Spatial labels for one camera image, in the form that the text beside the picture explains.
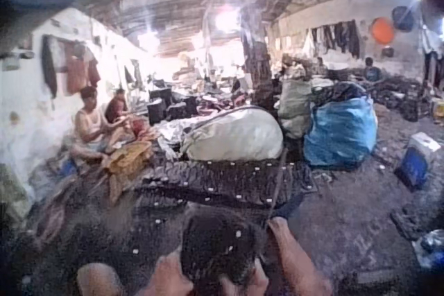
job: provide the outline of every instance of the plastic bag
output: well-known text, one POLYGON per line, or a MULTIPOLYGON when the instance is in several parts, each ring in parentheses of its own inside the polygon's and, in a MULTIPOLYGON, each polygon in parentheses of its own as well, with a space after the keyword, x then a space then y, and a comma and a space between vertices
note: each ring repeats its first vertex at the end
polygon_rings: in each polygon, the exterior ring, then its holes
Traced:
POLYGON ((185 136, 181 152, 203 161, 275 159, 283 139, 279 124, 267 111, 240 107, 197 125, 185 136))
POLYGON ((310 94, 310 82, 288 79, 282 83, 277 114, 282 127, 294 139, 303 137, 310 127, 310 94))
POLYGON ((367 96, 314 108, 304 156, 312 166, 354 167, 376 144, 377 119, 367 96))

